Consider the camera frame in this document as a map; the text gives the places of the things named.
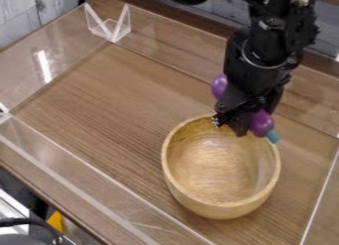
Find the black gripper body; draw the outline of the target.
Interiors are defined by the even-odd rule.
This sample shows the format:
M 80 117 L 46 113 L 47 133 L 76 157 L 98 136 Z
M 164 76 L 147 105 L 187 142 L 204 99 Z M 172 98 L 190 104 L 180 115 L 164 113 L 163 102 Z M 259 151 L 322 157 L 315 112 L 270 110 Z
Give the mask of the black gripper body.
M 253 114 L 263 109 L 265 91 L 278 84 L 285 86 L 289 83 L 290 72 L 297 66 L 298 62 L 291 58 L 281 64 L 263 62 L 251 51 L 250 31 L 237 31 L 226 49 L 224 74 L 229 86 L 215 104 L 215 125 L 230 126 L 237 115 Z

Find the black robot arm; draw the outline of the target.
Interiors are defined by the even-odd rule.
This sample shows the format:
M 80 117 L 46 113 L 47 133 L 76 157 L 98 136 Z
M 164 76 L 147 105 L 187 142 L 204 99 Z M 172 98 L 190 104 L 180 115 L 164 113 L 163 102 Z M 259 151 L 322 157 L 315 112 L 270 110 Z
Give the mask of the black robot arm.
M 199 5 L 208 0 L 171 0 Z M 238 30 L 227 43 L 224 77 L 227 88 L 215 104 L 212 122 L 230 126 L 243 137 L 257 112 L 273 113 L 291 71 L 315 43 L 317 0 L 243 0 L 250 5 L 251 25 Z

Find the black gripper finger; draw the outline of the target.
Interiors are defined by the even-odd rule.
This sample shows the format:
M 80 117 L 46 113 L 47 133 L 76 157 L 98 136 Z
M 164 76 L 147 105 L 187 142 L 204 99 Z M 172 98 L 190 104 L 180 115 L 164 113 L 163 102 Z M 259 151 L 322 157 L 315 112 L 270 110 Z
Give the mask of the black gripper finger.
M 230 127 L 234 130 L 238 137 L 243 137 L 250 129 L 251 115 L 242 113 L 237 115 L 230 121 Z
M 285 86 L 282 84 L 275 85 L 270 89 L 265 91 L 263 97 L 265 97 L 265 105 L 263 109 L 265 111 L 271 114 L 279 104 L 282 94 L 285 91 Z

